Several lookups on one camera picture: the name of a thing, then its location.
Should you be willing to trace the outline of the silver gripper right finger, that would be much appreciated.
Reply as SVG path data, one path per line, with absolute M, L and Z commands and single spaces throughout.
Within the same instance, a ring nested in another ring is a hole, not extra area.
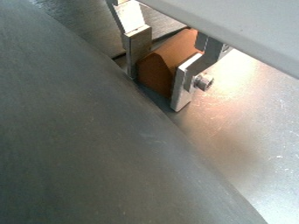
M 194 40 L 196 52 L 176 68 L 170 108 L 178 112 L 192 101 L 196 89 L 206 91 L 213 78 L 204 71 L 228 54 L 232 47 L 205 34 L 197 33 Z

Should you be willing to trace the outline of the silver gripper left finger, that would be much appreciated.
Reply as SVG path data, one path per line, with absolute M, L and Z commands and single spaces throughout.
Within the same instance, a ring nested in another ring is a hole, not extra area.
M 145 24 L 140 3 L 136 0 L 105 0 L 119 30 L 125 49 L 126 75 L 136 77 L 136 62 L 149 53 L 152 27 Z

